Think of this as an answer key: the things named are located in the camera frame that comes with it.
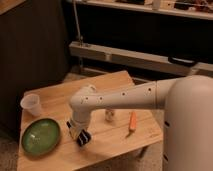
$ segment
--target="small object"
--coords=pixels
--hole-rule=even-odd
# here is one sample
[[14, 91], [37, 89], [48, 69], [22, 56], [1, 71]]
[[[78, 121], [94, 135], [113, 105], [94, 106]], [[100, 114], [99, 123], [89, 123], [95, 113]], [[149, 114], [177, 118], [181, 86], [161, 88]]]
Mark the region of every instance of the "small object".
[[87, 131], [82, 130], [80, 135], [77, 138], [77, 143], [80, 147], [82, 147], [85, 144], [87, 144], [90, 140], [91, 140], [91, 135]]
[[132, 111], [129, 121], [129, 133], [127, 134], [126, 138], [132, 135], [132, 133], [134, 133], [135, 130], [136, 130], [136, 113], [135, 111]]
[[72, 120], [71, 122], [67, 121], [67, 126], [69, 128], [71, 137], [77, 142], [80, 147], [84, 146], [91, 140], [91, 135], [84, 129], [77, 129]]
[[106, 119], [106, 121], [112, 122], [114, 116], [115, 116], [115, 110], [114, 109], [106, 109], [105, 110], [105, 119]]
[[27, 110], [33, 116], [40, 116], [43, 112], [40, 97], [37, 94], [28, 94], [24, 96], [20, 103], [21, 107]]
[[24, 131], [21, 145], [26, 154], [41, 156], [52, 151], [60, 140], [60, 127], [50, 118], [30, 124]]

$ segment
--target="floor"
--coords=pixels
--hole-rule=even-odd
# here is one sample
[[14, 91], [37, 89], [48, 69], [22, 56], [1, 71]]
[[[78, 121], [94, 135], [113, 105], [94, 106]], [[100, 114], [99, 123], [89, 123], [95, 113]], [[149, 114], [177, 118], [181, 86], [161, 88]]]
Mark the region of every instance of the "floor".
[[[85, 76], [69, 73], [64, 82], [83, 79]], [[159, 125], [163, 125], [163, 111], [152, 111]], [[81, 169], [81, 171], [161, 171], [162, 142], [150, 145], [142, 159], [138, 156], [140, 149], [123, 154], [113, 159]], [[12, 140], [0, 138], [0, 170], [15, 171], [17, 168], [18, 144]]]

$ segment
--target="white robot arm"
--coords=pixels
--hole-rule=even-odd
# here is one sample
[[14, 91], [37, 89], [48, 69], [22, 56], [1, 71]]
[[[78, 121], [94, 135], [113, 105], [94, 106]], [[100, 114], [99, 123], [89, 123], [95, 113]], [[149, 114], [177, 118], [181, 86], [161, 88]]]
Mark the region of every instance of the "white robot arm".
[[104, 93], [92, 85], [70, 99], [71, 123], [89, 126], [92, 110], [165, 109], [164, 171], [213, 170], [213, 79], [189, 76], [155, 81]]

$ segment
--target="table leg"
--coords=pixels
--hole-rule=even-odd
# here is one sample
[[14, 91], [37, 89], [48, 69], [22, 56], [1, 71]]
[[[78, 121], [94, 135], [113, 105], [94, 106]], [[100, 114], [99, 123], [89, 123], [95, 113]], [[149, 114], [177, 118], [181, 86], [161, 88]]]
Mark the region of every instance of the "table leg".
[[143, 158], [143, 156], [145, 155], [147, 149], [148, 149], [148, 146], [143, 147], [143, 148], [141, 149], [140, 154], [138, 155], [139, 159], [142, 159], [142, 158]]

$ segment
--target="shelf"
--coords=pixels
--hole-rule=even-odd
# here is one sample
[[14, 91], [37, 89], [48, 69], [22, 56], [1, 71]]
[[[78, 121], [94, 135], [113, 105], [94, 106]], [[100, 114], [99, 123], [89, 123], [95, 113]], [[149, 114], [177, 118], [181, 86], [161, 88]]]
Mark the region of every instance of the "shelf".
[[0, 1], [0, 15], [9, 11], [10, 9], [20, 5], [26, 0], [1, 0]]

